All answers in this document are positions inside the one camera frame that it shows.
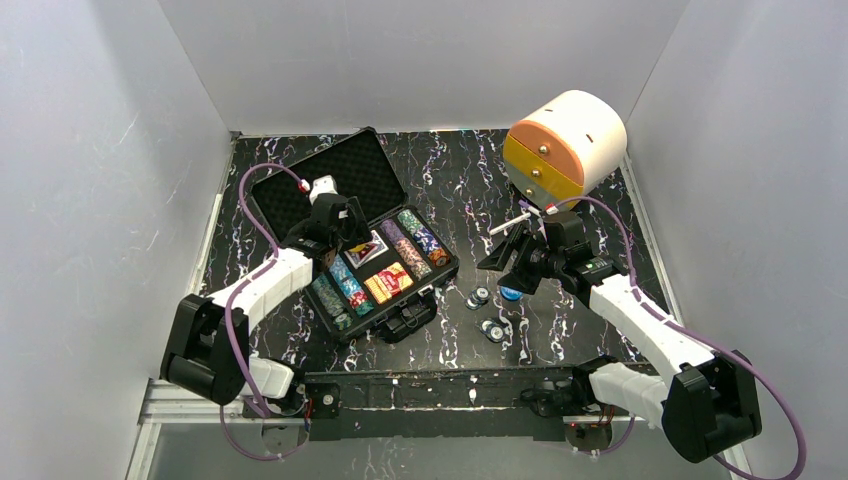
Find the red triangle card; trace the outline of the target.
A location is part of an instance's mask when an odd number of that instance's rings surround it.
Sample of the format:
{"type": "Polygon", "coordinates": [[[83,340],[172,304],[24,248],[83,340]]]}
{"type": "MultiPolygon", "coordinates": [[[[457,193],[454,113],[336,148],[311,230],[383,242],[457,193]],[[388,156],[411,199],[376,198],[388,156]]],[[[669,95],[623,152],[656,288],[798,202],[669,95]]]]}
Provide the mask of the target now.
{"type": "Polygon", "coordinates": [[[368,242],[357,246],[348,251],[349,256],[354,261],[365,261],[372,253],[379,249],[379,245],[375,242],[368,242]]]}

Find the blue playing card deck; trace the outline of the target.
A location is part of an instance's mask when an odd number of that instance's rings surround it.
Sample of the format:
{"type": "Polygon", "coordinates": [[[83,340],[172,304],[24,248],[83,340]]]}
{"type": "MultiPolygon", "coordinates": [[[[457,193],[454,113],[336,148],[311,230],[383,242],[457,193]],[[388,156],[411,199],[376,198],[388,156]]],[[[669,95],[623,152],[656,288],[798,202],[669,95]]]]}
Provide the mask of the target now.
{"type": "Polygon", "coordinates": [[[371,240],[369,242],[344,251],[344,255],[354,269],[359,269],[375,258],[385,254],[388,250],[388,245],[380,234],[376,230],[371,230],[371,240]]]}

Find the red playing card deck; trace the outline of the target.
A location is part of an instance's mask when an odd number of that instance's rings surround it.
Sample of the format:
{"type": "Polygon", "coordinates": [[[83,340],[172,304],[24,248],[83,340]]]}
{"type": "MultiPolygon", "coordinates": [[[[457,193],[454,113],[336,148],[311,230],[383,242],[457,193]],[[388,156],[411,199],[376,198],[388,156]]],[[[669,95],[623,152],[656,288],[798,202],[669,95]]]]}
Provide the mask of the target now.
{"type": "Polygon", "coordinates": [[[368,291],[379,305],[389,302],[413,284],[412,276],[399,262],[392,263],[365,280],[368,291]]]}

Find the purple poker chip stack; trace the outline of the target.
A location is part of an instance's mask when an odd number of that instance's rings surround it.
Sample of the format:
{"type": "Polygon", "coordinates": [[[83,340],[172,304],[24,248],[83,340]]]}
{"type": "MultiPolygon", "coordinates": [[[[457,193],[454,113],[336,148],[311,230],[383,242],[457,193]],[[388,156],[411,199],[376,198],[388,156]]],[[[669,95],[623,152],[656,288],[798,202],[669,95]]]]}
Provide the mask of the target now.
{"type": "Polygon", "coordinates": [[[392,219],[384,220],[380,226],[392,246],[400,248],[402,243],[407,240],[406,235],[392,219]]]}

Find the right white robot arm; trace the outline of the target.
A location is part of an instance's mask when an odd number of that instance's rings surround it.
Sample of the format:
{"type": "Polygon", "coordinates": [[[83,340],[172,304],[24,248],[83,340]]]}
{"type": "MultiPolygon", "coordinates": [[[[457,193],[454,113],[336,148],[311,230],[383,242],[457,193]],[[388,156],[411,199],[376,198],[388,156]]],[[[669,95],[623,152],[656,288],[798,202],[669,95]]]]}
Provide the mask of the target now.
{"type": "Polygon", "coordinates": [[[659,427],[685,460],[699,463],[762,431],[754,376],[731,354],[674,330],[672,318],[632,286],[623,264],[596,252],[575,214],[557,214],[533,232],[512,227],[477,264],[498,271],[499,286],[535,294],[544,279],[612,324],[648,359],[648,375],[601,355],[575,366],[571,378],[531,388],[537,411],[615,406],[659,427]]]}

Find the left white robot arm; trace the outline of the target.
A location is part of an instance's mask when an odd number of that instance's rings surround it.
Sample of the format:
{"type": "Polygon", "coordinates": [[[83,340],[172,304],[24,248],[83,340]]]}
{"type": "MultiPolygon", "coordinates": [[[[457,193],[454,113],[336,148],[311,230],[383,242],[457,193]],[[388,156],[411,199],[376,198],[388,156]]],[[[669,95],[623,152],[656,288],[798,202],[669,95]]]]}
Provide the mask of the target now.
{"type": "Polygon", "coordinates": [[[296,224],[271,257],[210,296],[178,304],[160,368],[162,379],[218,405],[252,397],[265,411],[284,398],[294,371],[251,354],[249,337],[283,301],[325,273],[336,256],[371,240],[357,197],[320,193],[310,216],[296,224]]]}

